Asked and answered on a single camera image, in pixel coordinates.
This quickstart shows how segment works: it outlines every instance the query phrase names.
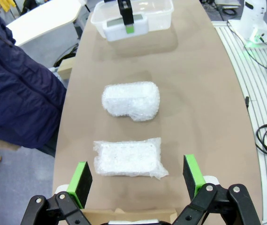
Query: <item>ribbed metal platform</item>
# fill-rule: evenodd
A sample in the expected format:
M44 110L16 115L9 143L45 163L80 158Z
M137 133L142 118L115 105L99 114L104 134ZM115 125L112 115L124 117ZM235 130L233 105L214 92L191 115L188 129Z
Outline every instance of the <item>ribbed metal platform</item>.
M267 124L267 70L249 57L244 44L230 31L226 22L213 22L213 25L229 55L243 95L250 98L249 116L253 131L256 132L258 127ZM267 65L266 45L251 48L249 52L261 64ZM258 156L263 194L263 223L267 224L267 155L258 151Z

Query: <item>bubble wrap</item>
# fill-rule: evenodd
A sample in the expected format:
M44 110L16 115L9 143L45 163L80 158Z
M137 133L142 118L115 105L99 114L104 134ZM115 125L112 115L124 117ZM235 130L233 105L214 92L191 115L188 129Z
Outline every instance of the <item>bubble wrap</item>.
M168 171L160 162L160 138L141 142L94 142L94 166L104 176L150 176L160 179Z
M158 111L160 93L153 82L108 85L102 95L102 105L112 116L151 120Z

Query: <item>transparent plastic bin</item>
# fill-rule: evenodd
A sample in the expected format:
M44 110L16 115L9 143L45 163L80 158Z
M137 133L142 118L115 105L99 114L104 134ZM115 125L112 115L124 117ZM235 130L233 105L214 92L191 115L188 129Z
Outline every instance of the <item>transparent plastic bin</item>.
M172 0L131 0L133 14L143 13L148 18L149 31L170 28L174 6ZM99 2L92 14L91 23L96 26L102 37L105 37L103 23L120 18L118 2Z

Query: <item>navy blue jacket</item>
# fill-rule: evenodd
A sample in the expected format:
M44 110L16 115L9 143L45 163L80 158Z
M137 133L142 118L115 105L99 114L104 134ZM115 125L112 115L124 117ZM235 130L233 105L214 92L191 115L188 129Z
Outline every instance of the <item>navy blue jacket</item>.
M14 43L0 18L0 139L38 148L60 123L66 89Z

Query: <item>table surface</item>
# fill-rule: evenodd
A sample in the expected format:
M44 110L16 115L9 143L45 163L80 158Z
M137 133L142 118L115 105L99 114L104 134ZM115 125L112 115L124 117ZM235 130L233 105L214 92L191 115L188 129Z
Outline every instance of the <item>table surface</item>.
M15 44L21 46L51 30L72 23L77 19L81 7L79 0L51 0L12 21L7 27L12 30Z
M197 0L174 0L168 30L107 42L88 21L71 73L59 130L53 189L67 184L79 161L88 161L93 184L88 209L176 208L190 199L183 155L195 154L204 175L224 188L246 185L262 212L257 151L244 98L229 57ZM153 81L160 109L152 121L115 118L102 107L109 84ZM169 176L97 175L93 141L140 141L161 137L161 161ZM222 224L210 215L207 224Z

